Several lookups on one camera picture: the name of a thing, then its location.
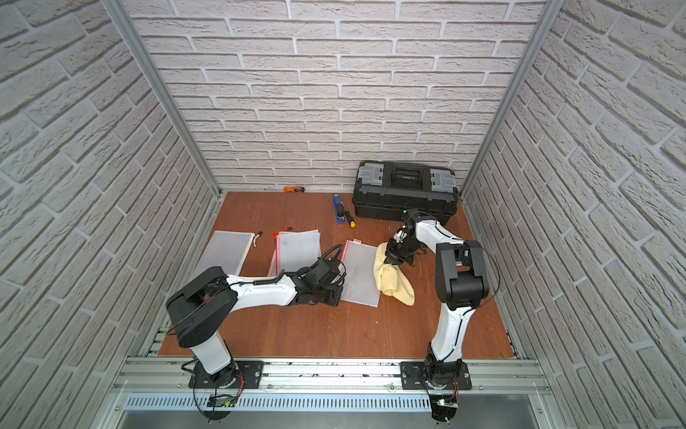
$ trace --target yellow cloth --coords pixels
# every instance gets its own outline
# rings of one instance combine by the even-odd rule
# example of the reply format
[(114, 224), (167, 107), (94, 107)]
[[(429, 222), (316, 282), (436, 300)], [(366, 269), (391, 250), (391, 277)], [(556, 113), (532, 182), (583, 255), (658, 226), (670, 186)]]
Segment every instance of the yellow cloth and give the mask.
[(374, 258), (374, 279), (377, 281), (377, 289), (384, 295), (394, 297), (406, 305), (414, 305), (414, 289), (410, 280), (400, 271), (397, 265), (385, 264), (386, 246), (388, 243), (377, 247)]

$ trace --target metal grille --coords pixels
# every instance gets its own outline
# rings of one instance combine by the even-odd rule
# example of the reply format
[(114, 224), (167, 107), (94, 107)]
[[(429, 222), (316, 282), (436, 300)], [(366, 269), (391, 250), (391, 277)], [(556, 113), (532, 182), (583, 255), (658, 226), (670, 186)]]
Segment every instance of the metal grille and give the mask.
[[(196, 393), (198, 406), (204, 410), (212, 393)], [(192, 393), (132, 393), (126, 410), (195, 410)], [(430, 412), (426, 394), (280, 394), (244, 393), (238, 403), (215, 410), (236, 411), (364, 411), (423, 413)]]

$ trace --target toolbox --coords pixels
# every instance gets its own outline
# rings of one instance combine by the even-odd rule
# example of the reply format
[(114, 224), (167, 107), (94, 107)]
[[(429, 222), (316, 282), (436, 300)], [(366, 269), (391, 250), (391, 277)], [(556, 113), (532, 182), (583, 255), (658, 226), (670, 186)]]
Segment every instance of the toolbox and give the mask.
[(455, 174), (428, 165), (362, 161), (353, 204), (360, 218), (403, 220), (404, 209), (420, 209), (441, 224), (458, 210)]

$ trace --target screwdriver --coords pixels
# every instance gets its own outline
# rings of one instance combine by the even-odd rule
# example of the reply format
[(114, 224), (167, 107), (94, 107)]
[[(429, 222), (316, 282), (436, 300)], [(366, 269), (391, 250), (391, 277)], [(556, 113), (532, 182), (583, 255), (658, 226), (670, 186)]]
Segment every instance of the screwdriver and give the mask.
[(357, 224), (355, 223), (355, 218), (350, 214), (348, 210), (346, 210), (345, 206), (343, 205), (343, 202), (341, 202), (341, 205), (343, 206), (343, 214), (345, 215), (346, 220), (350, 224), (350, 228), (355, 228)]

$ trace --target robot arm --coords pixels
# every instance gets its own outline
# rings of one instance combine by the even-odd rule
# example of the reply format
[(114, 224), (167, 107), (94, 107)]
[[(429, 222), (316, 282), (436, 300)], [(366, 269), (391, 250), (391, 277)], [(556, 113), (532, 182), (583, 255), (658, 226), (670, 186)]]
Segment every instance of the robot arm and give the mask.
[[(469, 319), (488, 296), (486, 265), (479, 242), (454, 236), (423, 211), (407, 210), (403, 227), (388, 241), (385, 262), (412, 264), (420, 248), (436, 254), (436, 294), (442, 303), (425, 361), (426, 376), (434, 384), (445, 384), (459, 370)], [(469, 271), (458, 273), (459, 266), (469, 267)]]
[(337, 306), (345, 278), (338, 259), (342, 249), (342, 245), (334, 246), (313, 265), (294, 273), (281, 271), (271, 278), (239, 277), (225, 274), (218, 266), (207, 268), (167, 300), (178, 344), (193, 351), (217, 386), (228, 384), (236, 368), (217, 329), (229, 313), (260, 305)]

